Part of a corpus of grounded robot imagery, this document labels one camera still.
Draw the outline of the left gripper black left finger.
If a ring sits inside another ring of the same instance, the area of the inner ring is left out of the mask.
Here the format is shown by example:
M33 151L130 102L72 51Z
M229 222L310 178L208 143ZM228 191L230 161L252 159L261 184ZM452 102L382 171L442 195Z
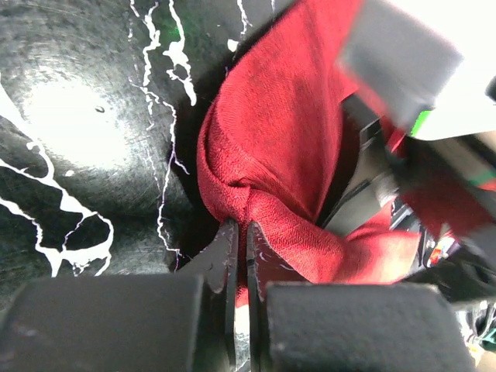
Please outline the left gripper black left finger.
M238 225L174 274L28 283L1 323L3 371L233 371Z

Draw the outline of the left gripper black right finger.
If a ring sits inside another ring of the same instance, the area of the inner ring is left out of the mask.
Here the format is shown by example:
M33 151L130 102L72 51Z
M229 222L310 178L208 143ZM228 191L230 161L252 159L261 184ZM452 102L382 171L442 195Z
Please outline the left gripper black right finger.
M246 238L252 370L475 370L432 285L310 284L256 223Z

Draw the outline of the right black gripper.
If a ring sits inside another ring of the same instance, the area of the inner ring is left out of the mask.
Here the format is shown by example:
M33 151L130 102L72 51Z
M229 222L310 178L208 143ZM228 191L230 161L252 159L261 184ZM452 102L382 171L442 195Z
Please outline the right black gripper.
M407 160L393 166L405 203L434 235L460 247L411 275L451 302L495 297L495 3L365 1L337 64L373 92L399 131Z

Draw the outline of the dark red cloth napkin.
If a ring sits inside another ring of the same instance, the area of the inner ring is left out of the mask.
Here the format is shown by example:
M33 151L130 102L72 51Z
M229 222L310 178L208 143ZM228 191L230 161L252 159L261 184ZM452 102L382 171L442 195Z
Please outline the dark red cloth napkin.
M268 242L312 283L385 284L401 277L418 237L390 230L389 208L338 237L317 226L326 195L351 165L342 101L362 91L391 125L402 117L358 74L362 61L413 84L417 98L443 91L466 61L448 33L455 1L298 1L231 70L209 108L197 146L202 201L242 231L260 225Z

